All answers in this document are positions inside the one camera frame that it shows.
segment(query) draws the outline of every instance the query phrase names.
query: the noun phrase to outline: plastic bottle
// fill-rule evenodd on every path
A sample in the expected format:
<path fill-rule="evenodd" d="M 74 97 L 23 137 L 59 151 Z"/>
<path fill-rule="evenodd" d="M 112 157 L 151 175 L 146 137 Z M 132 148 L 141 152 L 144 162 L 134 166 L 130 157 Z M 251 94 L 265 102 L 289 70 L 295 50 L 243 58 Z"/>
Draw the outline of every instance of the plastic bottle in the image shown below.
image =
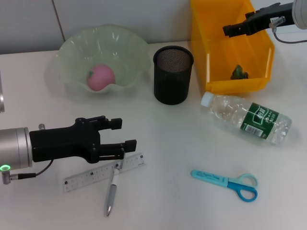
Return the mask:
<path fill-rule="evenodd" d="M 283 114 L 236 96 L 206 92 L 201 104 L 226 123 L 277 145 L 283 142 L 292 123 Z"/>

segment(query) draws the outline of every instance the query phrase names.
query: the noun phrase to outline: clear plastic ruler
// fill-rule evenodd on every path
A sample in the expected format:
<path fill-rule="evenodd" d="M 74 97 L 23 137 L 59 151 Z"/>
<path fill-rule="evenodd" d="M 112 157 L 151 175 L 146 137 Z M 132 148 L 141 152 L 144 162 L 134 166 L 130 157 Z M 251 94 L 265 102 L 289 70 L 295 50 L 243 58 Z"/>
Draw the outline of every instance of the clear plastic ruler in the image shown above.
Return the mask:
<path fill-rule="evenodd" d="M 113 174 L 113 169 L 116 164 L 120 164 L 121 160 L 114 161 L 100 167 L 84 171 L 74 176 L 67 177 L 63 180 L 64 192 L 94 184 L 104 179 L 109 179 Z M 133 154 L 125 157 L 120 173 L 124 173 L 130 169 L 138 168 L 144 165 L 144 156 L 142 153 Z"/>

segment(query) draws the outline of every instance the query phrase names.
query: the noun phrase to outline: white table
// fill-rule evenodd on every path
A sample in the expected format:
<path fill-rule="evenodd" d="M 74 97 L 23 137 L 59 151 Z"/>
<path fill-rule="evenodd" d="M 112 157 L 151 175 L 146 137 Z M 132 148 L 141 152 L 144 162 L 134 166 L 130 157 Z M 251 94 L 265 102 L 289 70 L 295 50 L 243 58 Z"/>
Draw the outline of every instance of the white table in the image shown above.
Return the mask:
<path fill-rule="evenodd" d="M 283 34 L 305 39 L 307 33 Z M 170 43 L 188 47 L 187 42 Z M 151 44 L 149 56 L 170 44 Z M 10 230 L 305 230 L 307 213 L 307 44 L 276 44 L 271 82 L 246 98 L 288 115 L 293 125 L 281 147 L 266 144 L 201 108 L 195 70 L 185 102 L 169 106 L 153 94 L 153 65 L 137 88 L 77 93 L 57 78 L 56 51 L 0 56 L 5 113 L 0 128 L 66 127 L 77 117 L 121 117 L 121 130 L 101 132 L 103 143 L 137 139 L 147 164 L 121 174 L 115 206 L 105 215 L 109 181 L 63 193 L 62 179 L 97 167 L 82 158 L 55 160 L 33 179 L 0 184 L 1 229 Z M 48 162 L 15 172 L 38 172 Z M 193 169 L 229 177 L 252 173 L 255 202 L 196 180 Z"/>

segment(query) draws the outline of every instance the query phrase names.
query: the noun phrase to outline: green indicator light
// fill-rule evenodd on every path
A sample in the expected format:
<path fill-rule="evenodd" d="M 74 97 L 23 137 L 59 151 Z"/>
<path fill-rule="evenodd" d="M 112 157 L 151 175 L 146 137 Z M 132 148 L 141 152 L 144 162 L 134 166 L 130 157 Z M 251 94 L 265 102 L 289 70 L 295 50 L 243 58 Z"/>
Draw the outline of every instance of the green indicator light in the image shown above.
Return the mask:
<path fill-rule="evenodd" d="M 4 165 L 2 165 L 1 167 L 0 167 L 0 170 L 1 171 L 8 171 L 8 170 L 10 170 L 11 169 L 11 167 L 9 166 L 9 165 L 7 165 L 7 164 L 4 164 Z"/>

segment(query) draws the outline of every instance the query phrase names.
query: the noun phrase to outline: bottle cap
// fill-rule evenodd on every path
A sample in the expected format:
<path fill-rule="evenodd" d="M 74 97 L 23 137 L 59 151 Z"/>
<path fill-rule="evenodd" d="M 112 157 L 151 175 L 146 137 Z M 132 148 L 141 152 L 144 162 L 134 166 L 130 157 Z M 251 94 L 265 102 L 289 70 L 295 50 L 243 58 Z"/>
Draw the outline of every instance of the bottle cap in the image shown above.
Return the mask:
<path fill-rule="evenodd" d="M 205 92 L 205 94 L 203 95 L 202 100 L 201 100 L 201 105 L 209 107 L 213 97 L 214 97 L 213 93 Z"/>

